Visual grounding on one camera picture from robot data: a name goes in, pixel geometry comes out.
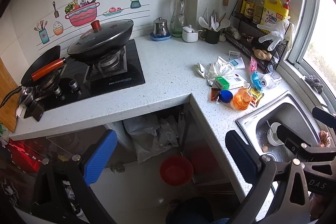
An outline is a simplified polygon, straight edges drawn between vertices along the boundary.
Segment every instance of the blue jar lid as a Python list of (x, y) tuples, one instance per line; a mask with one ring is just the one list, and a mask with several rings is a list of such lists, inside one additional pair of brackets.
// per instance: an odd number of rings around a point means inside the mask
[(219, 98), (222, 102), (229, 103), (233, 98), (233, 94), (229, 90), (221, 90), (219, 92)]

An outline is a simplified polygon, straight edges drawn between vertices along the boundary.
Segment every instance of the stainless steel sink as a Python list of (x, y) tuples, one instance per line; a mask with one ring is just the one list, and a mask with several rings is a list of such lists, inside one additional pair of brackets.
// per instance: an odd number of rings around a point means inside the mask
[[(269, 127), (266, 120), (270, 124), (273, 122), (285, 124), (312, 146), (317, 146), (319, 143), (319, 127), (316, 121), (301, 100), (296, 100), (289, 91), (264, 107), (238, 119), (237, 124), (259, 155), (267, 154), (276, 161), (290, 162), (294, 155), (289, 149), (284, 145), (273, 146), (268, 142)], [(268, 147), (265, 153), (262, 151), (264, 145)]]

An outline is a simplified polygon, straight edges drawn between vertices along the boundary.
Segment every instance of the wooden pan handle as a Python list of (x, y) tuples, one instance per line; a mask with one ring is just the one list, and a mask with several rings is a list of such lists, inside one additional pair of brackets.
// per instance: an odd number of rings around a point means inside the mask
[(48, 65), (44, 66), (43, 68), (35, 71), (31, 75), (31, 79), (35, 82), (38, 79), (42, 78), (43, 76), (47, 75), (48, 73), (52, 72), (53, 70), (56, 70), (57, 68), (61, 67), (63, 64), (65, 64), (67, 61), (65, 57), (60, 58), (54, 62), (49, 63)]

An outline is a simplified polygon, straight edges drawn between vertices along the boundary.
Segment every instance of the frying pan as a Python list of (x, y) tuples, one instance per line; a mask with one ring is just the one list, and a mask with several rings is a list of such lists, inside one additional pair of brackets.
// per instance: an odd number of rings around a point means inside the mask
[[(105, 55), (112, 55), (120, 51), (131, 37), (134, 22), (129, 19), (110, 21), (100, 25), (99, 20), (91, 23), (92, 29), (84, 33), (78, 41), (68, 48), (69, 58), (86, 63), (97, 63)], [(40, 77), (61, 67), (66, 63), (60, 58), (33, 72), (31, 79), (38, 81)]]
[(51, 49), (47, 50), (44, 54), (42, 54), (31, 66), (28, 68), (26, 73), (21, 79), (21, 85), (17, 87), (15, 90), (12, 90), (10, 93), (8, 93), (5, 98), (2, 100), (0, 108), (8, 101), (8, 99), (16, 94), (19, 93), (22, 90), (22, 87), (34, 87), (39, 84), (41, 84), (44, 80), (44, 76), (47, 75), (48, 73), (40, 76), (39, 79), (36, 81), (33, 81), (32, 79), (32, 74), (43, 68), (44, 66), (48, 65), (49, 63), (59, 59), (60, 56), (60, 51), (61, 51), (61, 46), (57, 45), (55, 47), (52, 47)]

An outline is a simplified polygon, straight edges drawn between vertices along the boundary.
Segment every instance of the black glass cooktop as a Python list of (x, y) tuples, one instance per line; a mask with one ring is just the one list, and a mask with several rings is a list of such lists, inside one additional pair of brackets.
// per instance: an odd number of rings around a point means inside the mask
[[(56, 96), (54, 92), (51, 92), (36, 100), (44, 107), (45, 111), (48, 111), (86, 98), (144, 84), (145, 79), (134, 39), (127, 42), (124, 49), (125, 53), (121, 51), (120, 57), (118, 57), (118, 64), (105, 71), (105, 75), (101, 75), (101, 77), (97, 77), (99, 75), (98, 69), (95, 70), (92, 66), (89, 67), (85, 63), (72, 59), (68, 60), (61, 72), (58, 84), (61, 93)], [(69, 85), (70, 82), (74, 82), (73, 80), (78, 83), (78, 88), (75, 90), (71, 89)], [(24, 118), (30, 116), (26, 111)]]

